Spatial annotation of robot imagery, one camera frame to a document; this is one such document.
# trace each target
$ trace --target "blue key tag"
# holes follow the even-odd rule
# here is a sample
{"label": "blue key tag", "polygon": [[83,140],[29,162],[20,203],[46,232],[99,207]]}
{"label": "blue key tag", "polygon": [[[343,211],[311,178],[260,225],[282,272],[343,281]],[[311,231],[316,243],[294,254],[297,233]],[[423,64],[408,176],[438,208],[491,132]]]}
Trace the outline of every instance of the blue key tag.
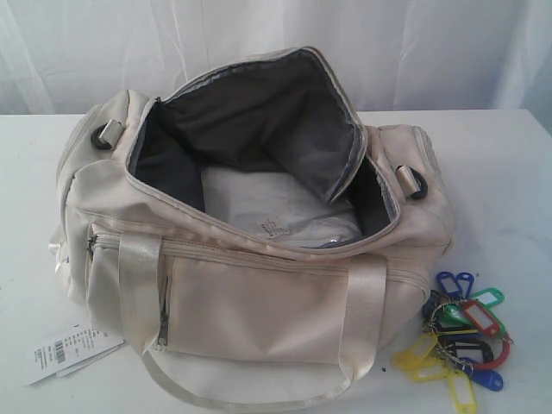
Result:
{"label": "blue key tag", "polygon": [[489,287],[488,289],[483,289],[480,292],[476,292],[472,295],[471,299],[476,299],[481,302],[487,308],[501,304],[504,302],[504,293],[502,293],[496,287]]}
{"label": "blue key tag", "polygon": [[437,283],[451,298],[461,298],[462,288],[458,285],[455,276],[451,272],[440,272],[436,276]]}
{"label": "blue key tag", "polygon": [[[472,364],[476,363],[474,360],[469,358],[461,358],[461,360],[471,362]],[[504,380],[502,375],[492,369],[473,370],[470,366],[464,366],[461,369],[474,383],[484,386],[487,390],[497,392],[504,388]]]}
{"label": "blue key tag", "polygon": [[456,275],[456,282],[462,289],[462,297],[469,299],[472,294],[472,288],[474,287],[475,277],[468,272],[458,273]]}

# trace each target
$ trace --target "metal ring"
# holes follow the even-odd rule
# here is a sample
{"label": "metal ring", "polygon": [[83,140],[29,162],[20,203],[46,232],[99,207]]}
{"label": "metal ring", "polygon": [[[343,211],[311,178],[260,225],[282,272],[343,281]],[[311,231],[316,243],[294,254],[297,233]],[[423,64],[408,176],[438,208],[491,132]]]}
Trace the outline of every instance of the metal ring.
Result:
{"label": "metal ring", "polygon": [[417,183],[420,185],[420,191],[416,191],[413,194],[411,194],[411,198],[413,200],[421,200],[422,198],[425,198],[428,195],[428,183],[422,174],[420,174],[412,167],[410,167],[410,169],[412,171],[412,175],[416,179]]}
{"label": "metal ring", "polygon": [[100,135],[102,134],[106,126],[107,126],[107,123],[105,123],[100,127],[97,127],[96,129],[94,129],[94,131],[92,131],[90,135],[90,142],[92,146],[95,149],[99,149],[100,151],[109,151],[113,148],[111,144],[109,144],[108,142],[100,141]]}

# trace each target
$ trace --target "red key tag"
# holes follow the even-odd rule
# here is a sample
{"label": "red key tag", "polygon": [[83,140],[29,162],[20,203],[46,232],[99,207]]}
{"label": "red key tag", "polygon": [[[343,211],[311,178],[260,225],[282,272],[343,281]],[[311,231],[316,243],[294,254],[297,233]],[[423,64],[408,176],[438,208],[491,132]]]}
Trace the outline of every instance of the red key tag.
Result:
{"label": "red key tag", "polygon": [[500,321],[479,301],[468,300],[462,306],[464,315],[485,336],[500,334]]}

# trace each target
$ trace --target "white table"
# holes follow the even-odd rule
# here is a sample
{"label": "white table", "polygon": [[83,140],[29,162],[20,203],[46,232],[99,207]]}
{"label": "white table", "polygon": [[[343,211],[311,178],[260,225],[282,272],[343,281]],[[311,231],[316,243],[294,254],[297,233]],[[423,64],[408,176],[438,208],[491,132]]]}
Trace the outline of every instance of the white table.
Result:
{"label": "white table", "polygon": [[[165,394],[129,347],[65,378],[20,386],[23,352],[86,317],[62,295],[47,251],[59,220],[57,159],[79,118],[0,116],[0,412],[209,412]],[[428,131],[459,220],[454,250],[440,268],[479,273],[476,289],[495,286],[506,295],[495,309],[516,344],[499,369],[505,389],[490,392],[474,386],[479,412],[549,412],[552,137],[524,110],[375,112],[362,114],[362,119],[372,125],[416,124]],[[393,352],[413,342],[418,329],[412,323],[383,349],[373,370],[352,391],[306,412],[454,412],[443,380],[414,384],[389,363]],[[182,378],[195,384],[197,392],[212,394],[223,381],[238,380],[230,368],[216,374],[196,365]],[[296,398],[305,384],[297,377],[277,385],[284,396]],[[268,387],[265,380],[256,380],[249,393],[259,397]]]}

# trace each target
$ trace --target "bag opening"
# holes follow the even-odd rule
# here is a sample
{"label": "bag opening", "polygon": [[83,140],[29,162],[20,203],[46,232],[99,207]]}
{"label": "bag opening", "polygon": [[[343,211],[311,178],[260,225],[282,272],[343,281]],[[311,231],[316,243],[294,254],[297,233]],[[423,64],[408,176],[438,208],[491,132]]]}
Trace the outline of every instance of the bag opening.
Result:
{"label": "bag opening", "polygon": [[129,171],[283,244],[330,248],[374,235],[396,213],[338,88],[309,49],[226,66],[154,104]]}

